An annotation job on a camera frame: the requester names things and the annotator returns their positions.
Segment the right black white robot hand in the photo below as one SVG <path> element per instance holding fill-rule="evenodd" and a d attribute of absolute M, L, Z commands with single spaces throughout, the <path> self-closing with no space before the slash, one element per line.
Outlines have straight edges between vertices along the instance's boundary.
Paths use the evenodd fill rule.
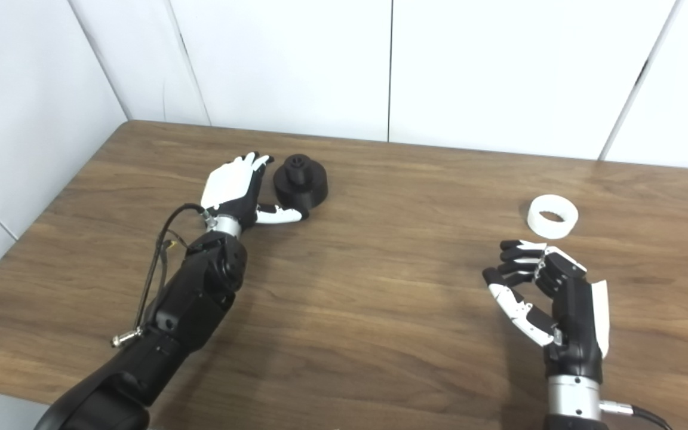
<path fill-rule="evenodd" d="M 603 382 L 609 351 L 606 281 L 590 283 L 587 268 L 554 245 L 500 242 L 500 265 L 483 270 L 508 320 L 543 349 L 547 377 Z"/>

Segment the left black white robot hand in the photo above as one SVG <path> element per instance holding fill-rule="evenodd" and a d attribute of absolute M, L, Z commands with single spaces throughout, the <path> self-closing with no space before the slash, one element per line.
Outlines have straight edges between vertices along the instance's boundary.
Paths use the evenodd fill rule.
<path fill-rule="evenodd" d="M 309 217 L 303 208 L 259 203 L 266 168 L 274 160 L 271 155 L 249 152 L 210 173 L 200 199 L 208 231 L 238 238 L 257 223 L 296 223 Z"/>

